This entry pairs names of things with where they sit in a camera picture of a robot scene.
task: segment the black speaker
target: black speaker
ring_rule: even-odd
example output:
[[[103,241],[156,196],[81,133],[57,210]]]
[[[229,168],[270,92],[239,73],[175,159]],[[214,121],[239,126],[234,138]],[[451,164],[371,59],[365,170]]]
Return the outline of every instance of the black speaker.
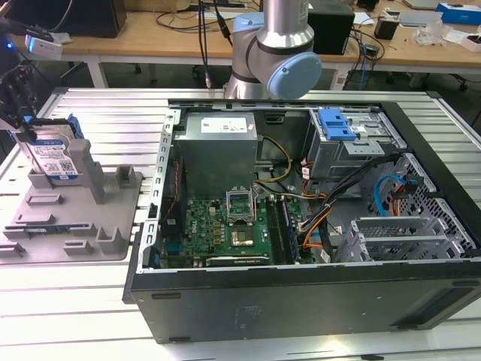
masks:
[[[51,29],[62,19],[69,2],[70,0],[16,0],[7,13],[7,18]],[[58,32],[115,38],[126,19],[124,0],[74,0]]]
[[[379,0],[358,0],[358,7],[372,11],[376,7]]]
[[[374,30],[374,36],[378,39],[391,40],[398,25],[398,20],[379,19]]]
[[[341,0],[311,0],[307,22],[314,30],[316,54],[343,55],[354,13]]]

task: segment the desk leg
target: desk leg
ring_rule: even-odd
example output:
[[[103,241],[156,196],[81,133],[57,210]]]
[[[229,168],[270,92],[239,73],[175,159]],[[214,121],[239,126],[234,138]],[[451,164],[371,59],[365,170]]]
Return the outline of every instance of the desk leg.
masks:
[[[88,61],[90,76],[95,88],[108,88],[107,78],[100,62]]]
[[[334,76],[332,77],[330,90],[342,90],[344,84],[346,83],[347,75],[349,74],[350,68],[339,68],[334,71]]]
[[[149,64],[149,75],[150,75],[150,83],[155,83],[157,81],[156,64]]]

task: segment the aluminum extrusion table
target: aluminum extrusion table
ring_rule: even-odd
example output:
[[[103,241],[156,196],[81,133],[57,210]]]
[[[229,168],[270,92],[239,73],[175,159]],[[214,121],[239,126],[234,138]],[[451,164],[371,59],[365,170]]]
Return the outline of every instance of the aluminum extrusion table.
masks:
[[[52,95],[42,117],[75,114],[104,170],[133,164],[144,180],[132,234],[147,215],[148,193],[168,99],[221,99],[196,89],[69,89]],[[442,99],[425,93],[312,92],[323,102],[397,102],[481,206],[481,139]],[[0,225],[29,188],[15,147],[0,166]],[[327,335],[255,341],[157,345],[136,305],[121,301],[129,257],[120,262],[0,268],[0,359],[478,360],[481,300],[429,331]]]

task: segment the blue hard drive label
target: blue hard drive label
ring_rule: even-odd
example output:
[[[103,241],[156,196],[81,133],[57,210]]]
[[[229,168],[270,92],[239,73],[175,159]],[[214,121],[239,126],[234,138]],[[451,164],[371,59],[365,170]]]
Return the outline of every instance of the blue hard drive label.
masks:
[[[78,176],[62,139],[38,139],[29,146],[39,166],[52,179],[68,180]]]

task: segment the floor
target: floor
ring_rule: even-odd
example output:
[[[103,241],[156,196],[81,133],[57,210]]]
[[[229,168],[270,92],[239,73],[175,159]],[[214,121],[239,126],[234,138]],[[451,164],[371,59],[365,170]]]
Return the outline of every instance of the floor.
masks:
[[[104,65],[107,80],[110,87],[115,88],[202,88],[204,87],[203,74],[195,78],[192,74],[191,65],[157,65],[157,81],[150,82],[147,64],[141,65],[141,74],[135,74],[135,67],[131,64],[113,64]],[[60,76],[68,70],[67,63],[58,62],[40,62],[38,69],[43,77],[37,75],[36,81],[38,85],[38,93],[40,99],[44,102],[50,95],[51,89],[55,86],[69,87],[92,87],[88,69],[85,67],[77,73],[71,75],[66,82],[60,83]],[[210,76],[215,87],[220,88],[229,78],[229,68],[223,66],[209,67]],[[328,89],[332,79],[331,70],[325,70],[316,85],[315,89]],[[386,82],[388,73],[373,72],[369,74],[371,79],[368,81],[366,90],[384,90],[384,91],[419,91],[419,89],[410,88],[410,76],[405,73],[393,73],[392,82]],[[361,74],[359,71],[352,77],[353,82],[346,86],[346,89],[357,90]],[[447,102],[469,123],[471,124],[477,114],[481,111],[481,77],[466,77],[471,82],[467,83],[467,89],[462,92],[459,89],[459,82],[448,74],[430,74],[425,80],[423,90],[433,90],[442,95]],[[476,122],[474,128],[481,132],[481,117]],[[0,162],[5,157],[5,153],[11,148],[12,143],[8,139],[0,138]]]

